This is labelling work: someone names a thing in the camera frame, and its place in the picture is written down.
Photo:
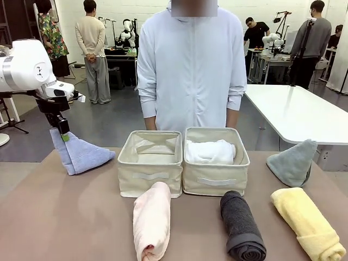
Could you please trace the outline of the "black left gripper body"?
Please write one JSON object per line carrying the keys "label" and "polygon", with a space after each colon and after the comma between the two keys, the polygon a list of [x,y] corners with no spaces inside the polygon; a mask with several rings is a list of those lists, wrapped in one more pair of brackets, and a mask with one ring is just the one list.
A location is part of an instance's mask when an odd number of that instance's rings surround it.
{"label": "black left gripper body", "polygon": [[66,97],[56,97],[50,99],[41,98],[37,99],[36,103],[39,107],[39,110],[46,116],[48,122],[51,119],[63,119],[64,117],[62,115],[62,112],[70,109],[70,105]]}

